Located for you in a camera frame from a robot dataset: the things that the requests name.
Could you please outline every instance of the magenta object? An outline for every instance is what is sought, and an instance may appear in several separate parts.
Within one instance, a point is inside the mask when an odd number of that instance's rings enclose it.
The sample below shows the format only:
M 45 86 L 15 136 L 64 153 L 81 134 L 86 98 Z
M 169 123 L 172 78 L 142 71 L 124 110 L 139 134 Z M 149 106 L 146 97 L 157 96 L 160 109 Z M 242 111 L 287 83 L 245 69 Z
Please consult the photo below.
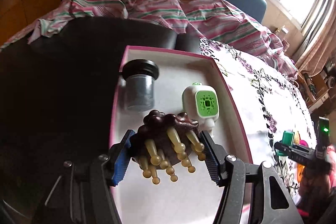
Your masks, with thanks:
M 307 146 L 308 147 L 308 144 L 306 141 L 304 140 L 300 140 L 300 145 L 303 145 L 303 146 Z

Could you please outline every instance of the green plastic object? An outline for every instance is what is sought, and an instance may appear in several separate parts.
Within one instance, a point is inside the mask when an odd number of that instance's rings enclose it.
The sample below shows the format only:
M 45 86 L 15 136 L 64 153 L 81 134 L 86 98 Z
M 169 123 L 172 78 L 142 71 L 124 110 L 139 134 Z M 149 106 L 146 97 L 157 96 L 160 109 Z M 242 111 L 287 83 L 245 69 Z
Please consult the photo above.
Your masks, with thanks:
M 283 135 L 282 135 L 282 141 L 281 142 L 288 145 L 288 146 L 292 146 L 293 141 L 294 141 L 294 132 L 284 131 Z M 278 156 L 287 156 L 286 154 L 284 154 L 281 151 L 277 151 L 277 155 Z
M 196 105 L 201 117 L 215 116 L 218 112 L 216 94 L 210 90 L 200 90 L 196 93 Z

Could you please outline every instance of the green and white device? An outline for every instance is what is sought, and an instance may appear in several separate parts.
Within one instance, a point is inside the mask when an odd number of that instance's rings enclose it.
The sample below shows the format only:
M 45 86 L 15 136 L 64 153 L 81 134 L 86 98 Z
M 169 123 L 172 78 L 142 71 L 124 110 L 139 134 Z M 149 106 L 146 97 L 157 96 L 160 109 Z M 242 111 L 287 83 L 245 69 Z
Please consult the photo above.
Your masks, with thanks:
M 211 132 L 219 117 L 215 89 L 202 83 L 193 83 L 183 91 L 182 102 L 188 117 L 198 121 L 199 129 Z

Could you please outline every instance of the screw head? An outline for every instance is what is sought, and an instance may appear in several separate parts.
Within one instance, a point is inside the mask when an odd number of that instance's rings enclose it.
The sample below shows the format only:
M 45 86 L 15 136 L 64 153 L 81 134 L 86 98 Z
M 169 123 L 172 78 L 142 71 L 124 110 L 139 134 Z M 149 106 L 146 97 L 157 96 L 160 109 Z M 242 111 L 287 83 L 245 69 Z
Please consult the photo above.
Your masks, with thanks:
M 98 157 L 98 159 L 100 159 L 101 161 L 105 161 L 107 160 L 109 157 L 106 154 L 102 154 Z
M 263 165 L 263 167 L 265 167 L 265 168 L 271 168 L 271 167 L 272 167 L 272 164 L 271 164 L 269 161 L 263 161 L 263 162 L 262 162 L 262 165 Z
M 71 165 L 72 165 L 72 162 L 70 161 L 70 160 L 66 160 L 64 163 L 63 163 L 63 166 L 64 167 L 71 167 Z
M 226 156 L 229 161 L 236 161 L 237 157 L 235 155 L 227 155 Z

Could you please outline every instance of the pink curtain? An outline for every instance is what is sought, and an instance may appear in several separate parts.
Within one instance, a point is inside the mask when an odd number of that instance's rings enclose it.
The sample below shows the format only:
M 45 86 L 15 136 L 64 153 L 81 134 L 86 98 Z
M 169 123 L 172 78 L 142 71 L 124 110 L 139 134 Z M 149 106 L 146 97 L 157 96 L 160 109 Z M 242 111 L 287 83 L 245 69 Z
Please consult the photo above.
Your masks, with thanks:
M 333 50 L 336 48 L 336 1 L 333 0 L 329 16 L 324 20 L 319 32 L 299 57 L 295 66 L 299 72 L 310 76 L 323 69 Z

